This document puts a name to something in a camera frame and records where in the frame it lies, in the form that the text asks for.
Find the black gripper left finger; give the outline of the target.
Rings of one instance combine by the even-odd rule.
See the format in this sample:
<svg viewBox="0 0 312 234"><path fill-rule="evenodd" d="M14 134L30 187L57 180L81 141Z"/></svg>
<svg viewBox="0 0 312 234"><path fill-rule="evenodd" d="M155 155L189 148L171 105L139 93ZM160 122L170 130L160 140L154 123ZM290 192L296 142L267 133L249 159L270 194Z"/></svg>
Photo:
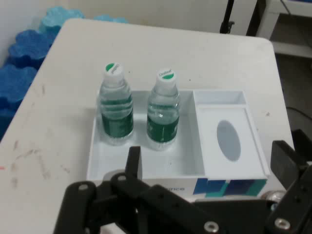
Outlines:
<svg viewBox="0 0 312 234"><path fill-rule="evenodd" d="M116 224L127 234L226 234L215 215L200 209L168 189L150 186L140 178L141 148L129 149L125 171L96 185L80 181L69 185L55 224L57 234L98 234Z"/></svg>

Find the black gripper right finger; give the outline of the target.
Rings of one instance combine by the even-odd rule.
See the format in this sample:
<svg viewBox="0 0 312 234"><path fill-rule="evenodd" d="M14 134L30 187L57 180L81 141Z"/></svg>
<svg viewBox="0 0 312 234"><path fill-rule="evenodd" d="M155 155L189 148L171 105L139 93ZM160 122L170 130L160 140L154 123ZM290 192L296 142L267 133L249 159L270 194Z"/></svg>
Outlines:
<svg viewBox="0 0 312 234"><path fill-rule="evenodd" d="M312 232L312 140L292 131L294 148L283 140L272 143L271 170L286 193L266 221L269 234Z"/></svg>

